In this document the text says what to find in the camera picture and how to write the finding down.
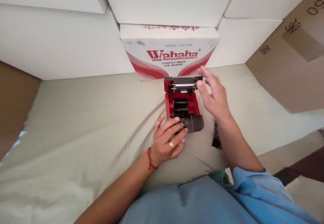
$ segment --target blue shirt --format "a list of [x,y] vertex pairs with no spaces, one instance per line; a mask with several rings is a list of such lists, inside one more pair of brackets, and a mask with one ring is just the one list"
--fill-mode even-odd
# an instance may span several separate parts
[[319,223],[268,170],[236,167],[233,179],[233,190],[209,176],[153,190],[136,200],[120,223]]

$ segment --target red string bracelet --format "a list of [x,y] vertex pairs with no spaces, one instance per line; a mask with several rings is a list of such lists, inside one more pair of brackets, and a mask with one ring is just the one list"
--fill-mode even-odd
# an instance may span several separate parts
[[149,167],[148,167],[148,170],[151,169],[151,166],[152,166],[152,168],[154,168],[155,170],[157,170],[159,167],[157,167],[157,168],[154,167],[153,164],[152,164],[152,162],[151,162],[150,147],[149,147],[148,150],[147,150],[147,155],[148,155],[148,157],[149,157],[148,159],[149,159],[149,161],[150,161],[150,163],[149,163],[149,165],[148,165],[148,166],[149,166]]

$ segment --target forearm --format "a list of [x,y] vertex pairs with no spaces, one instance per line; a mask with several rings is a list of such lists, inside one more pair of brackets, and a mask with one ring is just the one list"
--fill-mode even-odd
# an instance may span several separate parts
[[263,172],[263,166],[247,144],[231,113],[217,118],[219,138],[231,171],[240,167],[247,171]]
[[132,204],[145,181],[154,172],[149,170],[147,151],[110,185],[89,208],[78,218],[75,224],[117,223]]

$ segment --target mattress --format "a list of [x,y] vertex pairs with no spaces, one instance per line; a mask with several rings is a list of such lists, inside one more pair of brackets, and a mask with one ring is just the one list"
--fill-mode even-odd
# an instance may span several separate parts
[[[259,155],[324,127],[324,110],[288,113],[245,64],[212,68],[229,106]],[[73,223],[149,146],[153,124],[165,113],[163,80],[135,73],[43,81],[25,134],[0,165],[3,223]],[[203,107],[205,127],[186,136],[186,148],[162,164],[141,194],[185,183],[227,166],[212,147],[215,119]]]

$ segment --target green cloth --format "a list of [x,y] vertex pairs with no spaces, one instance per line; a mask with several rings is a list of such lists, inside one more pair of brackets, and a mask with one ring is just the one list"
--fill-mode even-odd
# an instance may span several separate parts
[[234,187],[229,181],[230,179],[227,173],[225,172],[225,169],[221,171],[213,172],[209,175],[209,177],[212,180],[214,180],[216,183],[218,183],[220,186],[222,186],[223,188],[233,189]]

